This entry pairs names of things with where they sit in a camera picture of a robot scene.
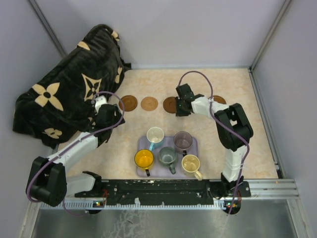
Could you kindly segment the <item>dark wooden coaster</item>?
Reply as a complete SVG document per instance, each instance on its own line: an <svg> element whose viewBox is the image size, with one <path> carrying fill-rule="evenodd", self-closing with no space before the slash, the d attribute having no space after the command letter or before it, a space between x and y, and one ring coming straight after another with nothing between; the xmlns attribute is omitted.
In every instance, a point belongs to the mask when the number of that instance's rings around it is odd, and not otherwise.
<svg viewBox="0 0 317 238"><path fill-rule="evenodd" d="M175 97L167 97L163 102L163 108L170 114L176 113L176 100Z"/></svg>

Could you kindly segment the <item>brown wooden coaster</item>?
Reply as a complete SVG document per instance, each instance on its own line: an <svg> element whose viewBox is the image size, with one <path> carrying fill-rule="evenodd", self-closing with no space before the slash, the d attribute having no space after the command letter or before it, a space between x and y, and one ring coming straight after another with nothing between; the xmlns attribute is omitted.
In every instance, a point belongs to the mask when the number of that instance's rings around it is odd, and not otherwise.
<svg viewBox="0 0 317 238"><path fill-rule="evenodd" d="M119 107L123 109L124 106L126 112L133 111L134 109L136 109L138 105L136 97L132 95L123 96L121 100L122 102L119 102Z"/></svg>
<svg viewBox="0 0 317 238"><path fill-rule="evenodd" d="M226 104L226 100L225 100L223 97L219 96L219 95L215 95L215 96L213 97L213 100L214 100L215 102L220 103L220 104Z"/></svg>

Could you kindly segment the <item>woven rattan coaster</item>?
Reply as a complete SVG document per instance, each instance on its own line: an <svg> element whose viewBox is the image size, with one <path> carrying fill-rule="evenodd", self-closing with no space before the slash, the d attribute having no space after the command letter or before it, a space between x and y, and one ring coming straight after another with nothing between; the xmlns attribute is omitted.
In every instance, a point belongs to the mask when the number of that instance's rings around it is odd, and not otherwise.
<svg viewBox="0 0 317 238"><path fill-rule="evenodd" d="M145 97L141 101L141 108L145 111L154 111L158 107L158 100L154 97Z"/></svg>

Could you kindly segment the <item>purple glass mug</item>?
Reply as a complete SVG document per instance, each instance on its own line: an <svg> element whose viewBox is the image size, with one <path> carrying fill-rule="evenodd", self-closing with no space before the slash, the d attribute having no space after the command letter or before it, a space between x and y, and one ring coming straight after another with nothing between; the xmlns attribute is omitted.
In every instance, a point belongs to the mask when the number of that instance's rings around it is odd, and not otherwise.
<svg viewBox="0 0 317 238"><path fill-rule="evenodd" d="M185 131L180 131L175 134L173 138L175 150L182 154L182 156L187 155L187 151L191 148L193 144L193 137L191 134Z"/></svg>

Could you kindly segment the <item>cream ceramic mug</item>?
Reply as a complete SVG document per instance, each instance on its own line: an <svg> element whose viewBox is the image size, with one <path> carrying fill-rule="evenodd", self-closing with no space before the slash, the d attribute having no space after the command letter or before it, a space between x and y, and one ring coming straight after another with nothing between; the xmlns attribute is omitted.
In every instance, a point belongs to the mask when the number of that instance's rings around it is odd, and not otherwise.
<svg viewBox="0 0 317 238"><path fill-rule="evenodd" d="M201 162L195 155L186 155L181 161L181 168L183 174L188 178L195 178L197 180L203 180L203 175L199 171Z"/></svg>

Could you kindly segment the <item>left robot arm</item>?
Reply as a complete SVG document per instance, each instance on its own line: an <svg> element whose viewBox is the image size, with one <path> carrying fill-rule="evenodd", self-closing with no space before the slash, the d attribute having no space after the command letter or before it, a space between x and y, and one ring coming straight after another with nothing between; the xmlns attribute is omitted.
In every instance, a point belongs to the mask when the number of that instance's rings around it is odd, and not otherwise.
<svg viewBox="0 0 317 238"><path fill-rule="evenodd" d="M82 132L72 143L47 158L37 157L31 166L26 195L31 202L59 205L67 196L87 192L99 196L103 191L101 176L82 172L68 177L68 171L83 157L110 139L112 130L125 122L118 105L102 105L87 132Z"/></svg>

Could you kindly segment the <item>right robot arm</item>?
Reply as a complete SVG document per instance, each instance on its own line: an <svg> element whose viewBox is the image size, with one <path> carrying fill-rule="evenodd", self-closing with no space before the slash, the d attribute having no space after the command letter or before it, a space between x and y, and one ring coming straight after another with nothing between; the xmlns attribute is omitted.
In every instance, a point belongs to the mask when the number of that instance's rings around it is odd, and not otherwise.
<svg viewBox="0 0 317 238"><path fill-rule="evenodd" d="M250 152L250 139L254 132L243 107L239 103L221 104L202 94L195 95L188 84L176 87L176 116L199 114L213 119L218 137L225 148L225 166L221 184L222 192L233 196L239 190L238 180Z"/></svg>

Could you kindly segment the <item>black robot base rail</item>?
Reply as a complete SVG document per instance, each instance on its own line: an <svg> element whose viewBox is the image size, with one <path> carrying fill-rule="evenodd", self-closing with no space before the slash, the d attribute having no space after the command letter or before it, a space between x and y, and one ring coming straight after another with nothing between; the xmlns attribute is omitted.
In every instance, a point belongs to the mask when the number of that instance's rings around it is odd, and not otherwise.
<svg viewBox="0 0 317 238"><path fill-rule="evenodd" d="M101 179L76 198L103 198L106 205L213 205L214 199L231 198L235 183L216 179Z"/></svg>

